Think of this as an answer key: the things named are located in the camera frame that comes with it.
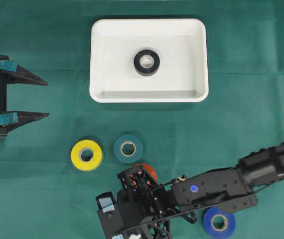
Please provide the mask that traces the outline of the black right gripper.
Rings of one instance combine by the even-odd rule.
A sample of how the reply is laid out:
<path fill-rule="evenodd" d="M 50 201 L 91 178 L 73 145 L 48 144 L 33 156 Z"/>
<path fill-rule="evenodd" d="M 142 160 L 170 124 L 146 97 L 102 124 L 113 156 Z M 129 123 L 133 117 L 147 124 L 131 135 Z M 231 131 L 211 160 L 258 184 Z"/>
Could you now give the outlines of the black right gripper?
<path fill-rule="evenodd" d="M 117 224 L 147 224 L 129 231 L 139 239 L 170 239 L 170 219 L 182 213 L 181 185 L 166 190 L 148 164 L 135 164 L 117 177 L 123 187 L 117 193 Z"/>

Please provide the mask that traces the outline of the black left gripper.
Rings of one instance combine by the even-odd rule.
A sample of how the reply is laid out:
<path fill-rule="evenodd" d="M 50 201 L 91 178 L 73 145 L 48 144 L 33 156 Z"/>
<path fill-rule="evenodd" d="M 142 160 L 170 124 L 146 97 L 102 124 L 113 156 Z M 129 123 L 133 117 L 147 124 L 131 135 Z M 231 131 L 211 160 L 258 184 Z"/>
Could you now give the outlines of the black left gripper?
<path fill-rule="evenodd" d="M 48 86 L 48 82 L 8 59 L 8 56 L 0 55 L 0 128 L 6 128 L 7 131 L 12 131 L 25 124 L 44 119 L 49 116 L 49 113 L 6 112 L 6 84 Z"/>

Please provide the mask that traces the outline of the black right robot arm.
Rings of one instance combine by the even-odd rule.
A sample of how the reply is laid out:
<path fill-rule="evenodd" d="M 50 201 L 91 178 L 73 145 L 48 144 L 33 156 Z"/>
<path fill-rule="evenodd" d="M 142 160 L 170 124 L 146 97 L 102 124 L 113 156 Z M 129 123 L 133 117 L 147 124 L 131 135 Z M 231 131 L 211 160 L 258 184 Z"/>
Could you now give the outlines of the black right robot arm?
<path fill-rule="evenodd" d="M 170 189 L 157 183 L 144 166 L 118 178 L 123 185 L 115 205 L 119 218 L 110 237 L 168 239 L 173 218 L 194 224 L 198 210 L 217 208 L 232 214 L 255 206 L 259 191 L 284 179 L 284 143 L 253 152 L 234 167 L 172 179 Z"/>

